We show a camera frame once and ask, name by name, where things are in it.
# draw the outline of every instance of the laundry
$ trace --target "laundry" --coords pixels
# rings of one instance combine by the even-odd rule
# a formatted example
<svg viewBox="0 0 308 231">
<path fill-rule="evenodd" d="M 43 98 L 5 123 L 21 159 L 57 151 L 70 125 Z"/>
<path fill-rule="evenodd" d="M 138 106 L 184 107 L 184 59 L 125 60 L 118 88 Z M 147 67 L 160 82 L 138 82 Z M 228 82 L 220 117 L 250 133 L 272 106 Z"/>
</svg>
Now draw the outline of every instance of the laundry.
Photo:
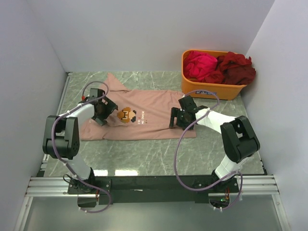
<svg viewBox="0 0 308 231">
<path fill-rule="evenodd" d="M 183 130 L 169 128 L 172 107 L 180 107 L 184 95 L 174 90 L 129 90 L 114 75 L 108 73 L 105 83 L 109 87 L 108 98 L 118 106 L 100 126 L 87 120 L 80 129 L 82 140 L 160 140 L 178 139 Z M 189 130 L 185 138 L 194 138 Z"/>
<path fill-rule="evenodd" d="M 203 57 L 201 52 L 192 51 L 183 62 L 184 76 L 188 79 L 191 78 L 191 81 L 228 85 L 248 85 L 255 79 L 256 70 L 252 67 L 251 57 L 246 59 L 242 54 L 228 52 L 226 55 L 215 58 L 217 66 L 211 72 L 205 72 L 203 70 L 208 71 L 211 69 L 209 67 L 212 67 L 212 59 L 201 59 L 202 62 L 199 62 L 200 57 Z"/>
<path fill-rule="evenodd" d="M 187 78 L 202 82 L 212 71 L 215 71 L 217 59 L 204 52 L 191 51 L 183 62 L 183 72 Z"/>
</svg>

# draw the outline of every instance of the wire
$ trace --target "wire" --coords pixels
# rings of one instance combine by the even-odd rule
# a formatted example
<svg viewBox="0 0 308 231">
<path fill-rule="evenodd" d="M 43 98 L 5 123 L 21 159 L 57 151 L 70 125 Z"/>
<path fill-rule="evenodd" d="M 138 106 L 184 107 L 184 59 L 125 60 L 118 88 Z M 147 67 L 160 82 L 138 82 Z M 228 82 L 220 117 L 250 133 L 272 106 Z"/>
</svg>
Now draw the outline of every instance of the wire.
<svg viewBox="0 0 308 231">
<path fill-rule="evenodd" d="M 84 209 L 84 208 L 81 208 L 81 210 L 84 211 L 84 212 L 86 212 L 86 213 L 99 213 L 99 212 L 105 211 L 105 210 L 111 205 L 111 203 L 112 203 L 112 198 L 111 198 L 110 193 L 109 193 L 107 190 L 104 190 L 104 189 L 102 189 L 102 188 L 99 188 L 99 187 L 96 187 L 96 186 L 94 186 L 94 185 L 88 184 L 88 183 L 86 183 L 83 179 L 81 179 L 81 178 L 76 174 L 76 172 L 70 167 L 69 163 L 68 163 L 67 161 L 63 160 L 63 159 L 60 157 L 60 155 L 59 155 L 59 153 L 58 153 L 58 150 L 57 150 L 57 147 L 56 147 L 55 138 L 54 138 L 56 125 L 57 125 L 57 123 L 58 123 L 62 118 L 64 118 L 64 117 L 68 116 L 69 114 L 71 114 L 71 113 L 77 111 L 79 108 L 83 107 L 84 105 L 87 105 L 87 104 L 89 104 L 89 103 L 91 103 L 91 102 L 94 102 L 94 101 L 97 101 L 97 100 L 100 100 L 100 99 L 104 98 L 104 97 L 106 96 L 106 94 L 109 92 L 109 87 L 107 86 L 107 84 L 105 84 L 104 82 L 100 82 L 100 81 L 93 81 L 93 82 L 91 82 L 91 83 L 88 83 L 88 84 L 83 88 L 82 95 L 84 94 L 84 91 L 85 91 L 86 87 L 89 86 L 89 85 L 92 84 L 92 83 L 102 83 L 102 84 L 104 84 L 104 85 L 106 86 L 106 88 L 107 88 L 105 94 L 104 94 L 103 96 L 99 97 L 99 98 L 96 98 L 96 99 L 87 101 L 87 102 L 85 102 L 85 103 L 81 103 L 81 104 L 79 104 L 78 106 L 74 107 L 72 110 L 70 110 L 70 111 L 68 111 L 68 112 L 66 112 L 66 113 L 64 113 L 64 114 L 62 114 L 61 116 L 59 116 L 59 117 L 55 120 L 55 122 L 53 123 L 52 128 L 51 128 L 51 142 L 52 142 L 53 151 L 54 151 L 56 157 L 57 157 L 61 162 L 63 162 L 63 164 L 68 168 L 68 170 L 69 170 L 74 176 L 76 176 L 77 180 L 79 180 L 82 184 L 84 184 L 84 185 L 86 185 L 86 186 L 88 186 L 88 187 L 90 187 L 90 188 L 97 189 L 97 190 L 103 192 L 104 194 L 106 194 L 106 195 L 108 196 L 108 198 L 109 198 L 108 204 L 106 205 L 106 207 L 104 207 L 104 208 L 102 208 L 102 209 L 100 209 L 100 210 L 97 210 L 97 211 L 88 211 L 88 210 L 86 210 L 86 209 Z"/>
<path fill-rule="evenodd" d="M 64 180 L 66 183 L 71 184 L 71 182 L 69 182 L 69 181 L 67 181 L 67 180 L 65 179 L 65 176 L 67 176 L 68 178 L 70 178 L 70 180 L 72 180 L 73 178 L 72 178 L 71 176 L 69 176 L 68 174 L 64 174 L 64 175 L 63 175 L 63 180 Z"/>
<path fill-rule="evenodd" d="M 229 200 L 229 195 L 230 195 L 230 189 L 229 189 L 229 187 L 227 187 L 226 192 L 225 192 L 225 196 L 226 196 L 227 200 Z"/>
<path fill-rule="evenodd" d="M 185 94 L 185 96 L 187 96 L 187 95 L 189 95 L 189 94 L 191 94 L 191 93 L 193 93 L 193 92 L 196 92 L 196 91 L 200 91 L 200 90 L 193 90 L 193 91 L 190 91 L 190 92 L 188 92 L 187 94 Z M 217 106 L 219 105 L 220 100 L 219 100 L 219 98 L 218 98 L 218 96 L 217 96 L 216 94 L 214 94 L 213 92 L 207 91 L 207 90 L 202 90 L 202 91 L 205 91 L 205 92 L 207 92 L 207 93 L 209 93 L 209 94 L 215 96 L 215 98 L 217 99 L 217 103 L 216 103 L 214 106 L 210 107 L 210 110 L 214 109 L 215 107 L 217 107 Z M 205 117 L 210 113 L 210 110 L 208 110 L 208 111 L 205 113 L 205 115 L 201 116 L 199 119 L 193 121 L 193 122 L 183 131 L 182 135 L 181 135 L 180 138 L 179 138 L 178 144 L 177 144 L 176 149 L 175 149 L 175 152 L 174 152 L 173 167 L 174 167 L 174 173 L 175 173 L 175 176 L 176 176 L 178 182 L 179 182 L 185 189 L 188 189 L 188 190 L 194 191 L 194 192 L 199 192 L 199 191 L 208 190 L 208 189 L 214 187 L 215 185 L 217 185 L 218 183 L 220 183 L 221 181 L 223 181 L 224 179 L 226 179 L 226 178 L 228 178 L 228 177 L 230 177 L 230 176 L 233 176 L 233 175 L 235 175 L 235 174 L 239 174 L 239 175 L 241 176 L 241 186 L 240 186 L 239 193 L 238 193 L 236 199 L 234 200 L 234 202 L 232 202 L 229 206 L 223 208 L 223 209 L 226 209 L 226 208 L 230 208 L 231 206 L 233 206 L 234 203 L 235 203 L 235 202 L 239 199 L 239 197 L 240 197 L 240 194 L 241 194 L 241 191 L 242 191 L 242 187 L 243 187 L 243 175 L 242 175 L 240 172 L 238 172 L 238 171 L 233 171 L 233 172 L 227 174 L 226 176 L 220 178 L 220 179 L 217 180 L 216 182 L 214 182 L 214 183 L 212 183 L 212 184 L 210 184 L 210 185 L 208 185 L 208 186 L 206 186 L 206 187 L 204 187 L 204 188 L 194 189 L 194 188 L 191 188 L 191 187 L 187 186 L 186 184 L 184 184 L 184 183 L 182 182 L 182 180 L 180 179 L 180 176 L 179 176 L 179 174 L 178 174 L 178 170 L 177 170 L 177 155 L 178 155 L 178 150 L 179 150 L 180 143 L 181 143 L 181 141 L 182 141 L 182 139 L 183 139 L 185 133 L 189 130 L 189 128 L 191 128 L 193 125 L 197 124 L 200 120 L 202 120 L 203 118 L 205 118 Z"/>
</svg>

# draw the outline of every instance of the pink cloth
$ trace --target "pink cloth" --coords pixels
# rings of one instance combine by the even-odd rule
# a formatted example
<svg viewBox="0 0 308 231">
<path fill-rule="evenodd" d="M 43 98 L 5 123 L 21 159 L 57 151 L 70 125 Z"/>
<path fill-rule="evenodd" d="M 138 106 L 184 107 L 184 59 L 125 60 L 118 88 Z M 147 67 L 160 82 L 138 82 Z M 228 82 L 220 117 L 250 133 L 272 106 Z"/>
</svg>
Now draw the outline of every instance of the pink cloth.
<svg viewBox="0 0 308 231">
<path fill-rule="evenodd" d="M 108 98 L 118 105 L 119 111 L 107 118 L 100 126 L 92 119 L 80 130 L 82 140 L 159 140 L 176 139 L 181 128 L 169 128 L 172 107 L 180 108 L 182 92 L 173 90 L 129 90 L 114 75 L 108 73 L 105 83 L 109 87 Z M 185 138 L 196 137 L 194 130 L 186 132 Z"/>
<path fill-rule="evenodd" d="M 217 59 L 199 51 L 191 51 L 183 61 L 183 73 L 187 79 L 195 78 L 196 82 L 206 82 L 206 77 L 215 71 Z"/>
</svg>

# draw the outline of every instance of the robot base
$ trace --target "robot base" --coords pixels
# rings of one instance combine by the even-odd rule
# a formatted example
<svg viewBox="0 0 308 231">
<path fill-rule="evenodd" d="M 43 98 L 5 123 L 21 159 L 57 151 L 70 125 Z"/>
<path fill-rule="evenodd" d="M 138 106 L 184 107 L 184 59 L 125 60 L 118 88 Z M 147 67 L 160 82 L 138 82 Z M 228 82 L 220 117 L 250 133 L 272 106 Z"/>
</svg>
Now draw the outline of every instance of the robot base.
<svg viewBox="0 0 308 231">
<path fill-rule="evenodd" d="M 180 176 L 183 183 L 192 188 L 203 188 L 215 181 L 212 175 Z M 114 203 L 145 203 L 145 202 L 185 202 L 209 203 L 209 193 L 237 193 L 239 187 L 235 178 L 223 181 L 212 189 L 193 192 L 183 188 L 175 176 L 124 176 L 124 177 L 95 177 L 95 185 L 107 190 Z M 84 189 L 71 184 L 68 194 L 89 194 Z M 95 197 L 79 197 L 79 207 L 95 207 L 97 204 L 108 204 L 108 196 L 99 193 Z"/>
</svg>

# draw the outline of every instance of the pixel art graphic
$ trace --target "pixel art graphic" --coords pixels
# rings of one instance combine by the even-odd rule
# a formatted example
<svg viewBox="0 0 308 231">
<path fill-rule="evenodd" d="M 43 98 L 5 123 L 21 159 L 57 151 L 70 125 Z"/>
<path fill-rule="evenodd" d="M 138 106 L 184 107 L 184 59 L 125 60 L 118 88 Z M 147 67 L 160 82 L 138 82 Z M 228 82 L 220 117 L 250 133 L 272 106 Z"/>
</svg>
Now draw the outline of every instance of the pixel art graphic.
<svg viewBox="0 0 308 231">
<path fill-rule="evenodd" d="M 122 123 L 134 123 L 136 121 L 136 113 L 137 112 L 135 110 L 131 110 L 130 107 L 126 107 L 117 113 L 117 117 L 121 120 Z"/>
</svg>

